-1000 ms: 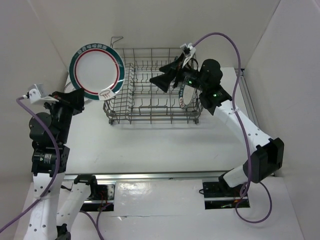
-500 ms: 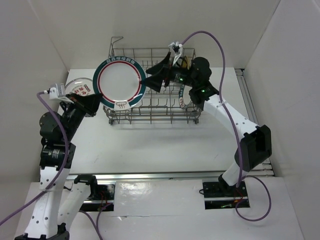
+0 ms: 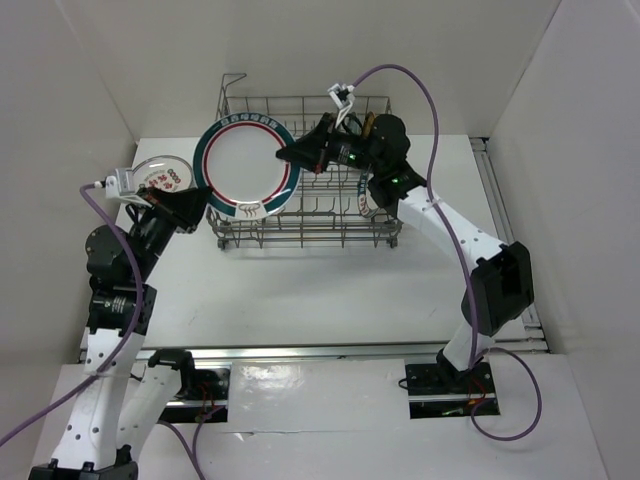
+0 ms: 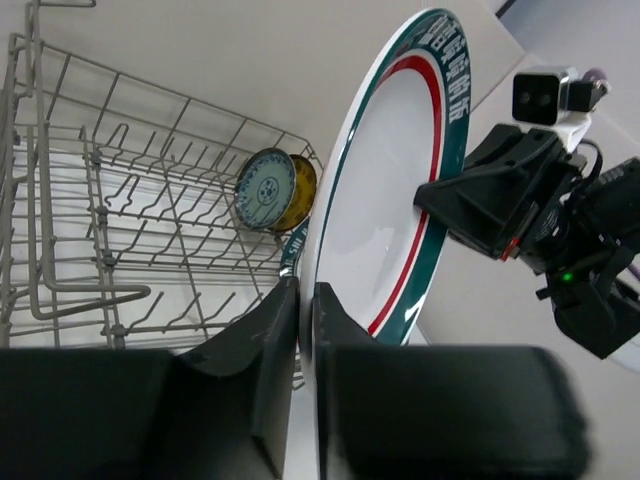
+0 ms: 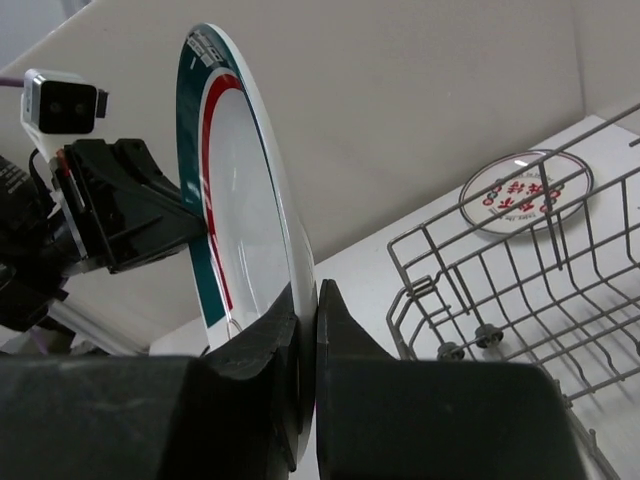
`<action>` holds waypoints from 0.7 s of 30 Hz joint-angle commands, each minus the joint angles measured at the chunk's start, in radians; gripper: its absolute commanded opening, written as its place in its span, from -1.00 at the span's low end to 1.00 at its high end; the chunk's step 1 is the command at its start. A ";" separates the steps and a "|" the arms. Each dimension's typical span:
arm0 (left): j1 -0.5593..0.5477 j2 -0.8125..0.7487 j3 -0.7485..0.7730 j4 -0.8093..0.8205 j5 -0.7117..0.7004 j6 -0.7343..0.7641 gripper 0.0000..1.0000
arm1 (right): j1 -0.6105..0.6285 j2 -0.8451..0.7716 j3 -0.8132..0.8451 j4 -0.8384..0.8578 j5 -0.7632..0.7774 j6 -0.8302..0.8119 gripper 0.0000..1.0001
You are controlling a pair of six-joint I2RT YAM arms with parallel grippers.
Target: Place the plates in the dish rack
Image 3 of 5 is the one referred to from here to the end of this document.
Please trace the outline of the white plate red green rim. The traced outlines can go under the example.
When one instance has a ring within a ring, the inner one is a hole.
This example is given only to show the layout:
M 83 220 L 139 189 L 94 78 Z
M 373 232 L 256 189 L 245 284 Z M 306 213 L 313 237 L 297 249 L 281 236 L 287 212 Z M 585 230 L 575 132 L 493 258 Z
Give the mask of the white plate red green rim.
M 230 114 L 199 139 L 192 160 L 196 185 L 211 189 L 209 205 L 230 221 L 257 221 L 279 213 L 294 198 L 301 170 L 276 157 L 294 143 L 275 118 Z

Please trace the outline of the yellow patterned small plate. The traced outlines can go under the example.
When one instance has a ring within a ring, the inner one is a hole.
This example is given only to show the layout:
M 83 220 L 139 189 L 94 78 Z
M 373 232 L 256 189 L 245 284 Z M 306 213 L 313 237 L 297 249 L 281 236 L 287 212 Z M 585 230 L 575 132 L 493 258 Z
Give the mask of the yellow patterned small plate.
M 373 124 L 375 122 L 376 115 L 373 112 L 368 112 L 364 118 L 362 128 L 361 128 L 361 137 L 363 139 L 367 139 L 372 131 Z

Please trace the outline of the dark green rimmed plate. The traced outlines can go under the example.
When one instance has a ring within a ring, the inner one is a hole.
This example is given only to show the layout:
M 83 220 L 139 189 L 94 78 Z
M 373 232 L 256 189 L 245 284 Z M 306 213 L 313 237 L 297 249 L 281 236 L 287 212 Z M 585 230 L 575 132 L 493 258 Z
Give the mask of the dark green rimmed plate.
M 365 219 L 373 218 L 379 212 L 379 207 L 374 202 L 368 190 L 369 179 L 370 174 L 367 172 L 362 172 L 357 183 L 358 212 L 359 215 Z

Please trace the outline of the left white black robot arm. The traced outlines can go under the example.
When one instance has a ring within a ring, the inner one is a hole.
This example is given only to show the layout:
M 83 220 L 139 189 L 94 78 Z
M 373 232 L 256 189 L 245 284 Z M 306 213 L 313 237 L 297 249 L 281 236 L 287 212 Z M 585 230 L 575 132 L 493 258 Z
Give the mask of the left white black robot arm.
M 139 457 L 169 400 L 196 390 L 193 356 L 161 349 L 148 362 L 132 397 L 126 395 L 144 344 L 157 291 L 147 279 L 177 233 L 194 232 L 211 190 L 169 193 L 139 189 L 127 201 L 128 230 L 106 218 L 87 237 L 88 307 L 84 379 L 67 394 L 73 407 L 50 459 L 32 479 L 135 479 Z

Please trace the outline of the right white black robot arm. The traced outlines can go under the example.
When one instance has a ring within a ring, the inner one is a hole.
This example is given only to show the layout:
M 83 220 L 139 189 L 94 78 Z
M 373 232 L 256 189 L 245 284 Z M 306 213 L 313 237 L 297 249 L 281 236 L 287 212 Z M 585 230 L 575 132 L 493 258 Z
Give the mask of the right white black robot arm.
M 436 195 L 409 164 L 410 148 L 405 124 L 395 115 L 371 115 L 355 134 L 339 131 L 334 115 L 326 113 L 276 156 L 313 173 L 335 163 L 369 174 L 367 189 L 379 208 L 460 263 L 463 322 L 436 356 L 438 384 L 457 392 L 469 383 L 496 334 L 533 303 L 531 256 L 522 243 L 507 244 L 486 233 Z

